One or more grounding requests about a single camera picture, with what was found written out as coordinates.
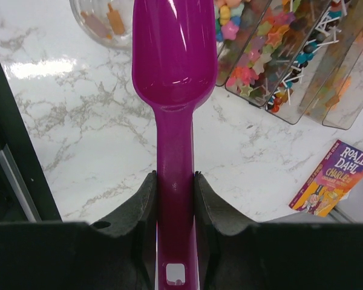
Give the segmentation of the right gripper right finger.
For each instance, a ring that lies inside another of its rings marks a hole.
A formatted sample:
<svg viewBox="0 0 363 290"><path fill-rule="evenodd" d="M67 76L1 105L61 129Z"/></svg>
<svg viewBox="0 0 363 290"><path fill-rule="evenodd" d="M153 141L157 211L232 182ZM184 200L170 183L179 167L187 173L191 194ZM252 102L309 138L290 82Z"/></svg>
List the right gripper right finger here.
<svg viewBox="0 0 363 290"><path fill-rule="evenodd" d="M363 224L258 223L194 176L201 289L363 289Z"/></svg>

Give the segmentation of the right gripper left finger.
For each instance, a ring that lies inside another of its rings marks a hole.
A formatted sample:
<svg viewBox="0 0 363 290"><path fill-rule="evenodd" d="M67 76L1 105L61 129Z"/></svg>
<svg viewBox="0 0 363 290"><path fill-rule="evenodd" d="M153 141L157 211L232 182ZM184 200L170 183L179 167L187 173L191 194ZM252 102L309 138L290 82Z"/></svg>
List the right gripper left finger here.
<svg viewBox="0 0 363 290"><path fill-rule="evenodd" d="M157 176L93 224L0 223L0 289L153 289Z"/></svg>

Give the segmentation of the clear bin popsicle candies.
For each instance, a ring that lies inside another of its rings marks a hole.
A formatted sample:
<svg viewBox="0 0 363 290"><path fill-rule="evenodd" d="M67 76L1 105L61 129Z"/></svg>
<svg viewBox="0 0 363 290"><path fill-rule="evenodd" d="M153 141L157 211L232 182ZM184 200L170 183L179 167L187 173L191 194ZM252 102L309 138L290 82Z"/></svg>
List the clear bin popsicle candies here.
<svg viewBox="0 0 363 290"><path fill-rule="evenodd" d="M299 113L336 129L350 129L363 109L363 17L346 18L326 49Z"/></svg>

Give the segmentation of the magenta plastic scoop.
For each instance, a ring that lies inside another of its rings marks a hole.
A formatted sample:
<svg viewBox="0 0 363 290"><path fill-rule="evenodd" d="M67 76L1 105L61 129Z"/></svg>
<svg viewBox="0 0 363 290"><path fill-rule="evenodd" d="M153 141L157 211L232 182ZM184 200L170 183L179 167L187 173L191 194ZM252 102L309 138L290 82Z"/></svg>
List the magenta plastic scoop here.
<svg viewBox="0 0 363 290"><path fill-rule="evenodd" d="M159 289L197 289L193 113L217 78L212 1L135 1L132 83L157 126Z"/></svg>

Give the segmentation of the clear bin opaque star candies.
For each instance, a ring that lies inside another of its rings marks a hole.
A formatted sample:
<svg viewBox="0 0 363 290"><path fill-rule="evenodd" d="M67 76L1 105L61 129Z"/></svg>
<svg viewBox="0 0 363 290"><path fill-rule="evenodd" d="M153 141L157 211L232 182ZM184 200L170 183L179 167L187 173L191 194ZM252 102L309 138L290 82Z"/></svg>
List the clear bin opaque star candies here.
<svg viewBox="0 0 363 290"><path fill-rule="evenodd" d="M217 86L224 86L271 2L215 1Z"/></svg>

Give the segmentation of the clear bin translucent star candies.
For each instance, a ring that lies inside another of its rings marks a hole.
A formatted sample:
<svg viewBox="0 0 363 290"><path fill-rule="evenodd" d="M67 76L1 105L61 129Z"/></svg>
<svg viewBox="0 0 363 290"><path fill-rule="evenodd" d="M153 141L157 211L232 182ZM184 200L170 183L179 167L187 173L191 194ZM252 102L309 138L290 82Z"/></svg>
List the clear bin translucent star candies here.
<svg viewBox="0 0 363 290"><path fill-rule="evenodd" d="M269 1L225 88L258 108L278 88L330 1Z"/></svg>

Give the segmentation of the clear bin lollipops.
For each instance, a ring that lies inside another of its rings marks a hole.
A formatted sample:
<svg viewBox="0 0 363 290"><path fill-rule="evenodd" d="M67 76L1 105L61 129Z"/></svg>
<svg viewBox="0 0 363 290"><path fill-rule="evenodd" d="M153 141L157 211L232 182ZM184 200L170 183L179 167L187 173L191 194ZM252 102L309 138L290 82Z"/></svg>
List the clear bin lollipops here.
<svg viewBox="0 0 363 290"><path fill-rule="evenodd" d="M346 18L363 17L363 1L330 1L330 6L312 30L307 42L297 55L265 110L276 117L297 124L302 117L299 105L313 75L329 45L337 43L340 25Z"/></svg>

